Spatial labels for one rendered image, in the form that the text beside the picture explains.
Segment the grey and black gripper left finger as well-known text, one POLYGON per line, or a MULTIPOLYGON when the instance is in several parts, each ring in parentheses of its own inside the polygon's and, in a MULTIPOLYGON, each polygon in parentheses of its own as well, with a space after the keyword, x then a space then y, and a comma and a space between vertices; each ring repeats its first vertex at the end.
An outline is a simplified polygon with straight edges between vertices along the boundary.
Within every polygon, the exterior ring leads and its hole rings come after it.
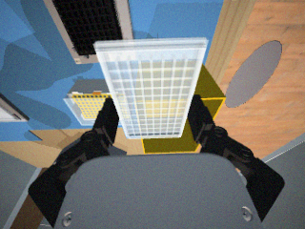
POLYGON ((105 99, 100 111, 92 129, 81 135, 81 141, 62 153, 56 163, 29 187, 30 197, 52 228, 67 193, 66 183, 71 176, 84 162, 110 155, 107 149, 114 144, 119 122, 119 115, 111 97, 105 99))

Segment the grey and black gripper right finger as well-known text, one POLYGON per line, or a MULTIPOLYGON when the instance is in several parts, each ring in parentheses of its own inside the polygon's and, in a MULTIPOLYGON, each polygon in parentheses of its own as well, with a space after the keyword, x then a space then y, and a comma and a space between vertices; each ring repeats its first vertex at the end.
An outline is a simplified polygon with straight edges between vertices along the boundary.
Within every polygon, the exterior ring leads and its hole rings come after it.
POLYGON ((187 117, 193 140, 202 146, 199 153, 224 156, 240 171, 247 180, 247 190, 262 222, 283 189, 284 179, 254 157, 251 149, 229 137, 223 127, 216 126, 205 107, 200 95, 194 94, 187 117))

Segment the yellow open-top bin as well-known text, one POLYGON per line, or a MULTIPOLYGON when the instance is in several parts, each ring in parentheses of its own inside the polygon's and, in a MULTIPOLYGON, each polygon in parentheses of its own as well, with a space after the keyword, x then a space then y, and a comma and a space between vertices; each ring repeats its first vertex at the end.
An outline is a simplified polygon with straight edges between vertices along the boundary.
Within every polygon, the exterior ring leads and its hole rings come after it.
MULTIPOLYGON (((200 94, 214 120, 223 105, 226 96, 222 93, 203 63, 194 94, 200 94)), ((144 154, 196 152, 200 145, 196 144, 196 141, 193 140, 188 117, 181 137, 141 138, 141 140, 144 154)))

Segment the blue bench mat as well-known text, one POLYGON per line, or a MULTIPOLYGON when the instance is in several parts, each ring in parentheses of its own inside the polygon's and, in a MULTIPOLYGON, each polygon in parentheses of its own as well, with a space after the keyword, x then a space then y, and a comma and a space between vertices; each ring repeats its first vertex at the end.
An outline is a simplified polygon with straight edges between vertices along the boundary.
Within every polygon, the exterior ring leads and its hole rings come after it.
MULTIPOLYGON (((207 37, 224 0, 129 0, 133 37, 207 37)), ((30 118, 0 122, 0 141, 41 141, 29 130, 81 126, 63 100, 77 79, 105 79, 100 63, 76 64, 43 0, 0 0, 0 93, 30 118)))

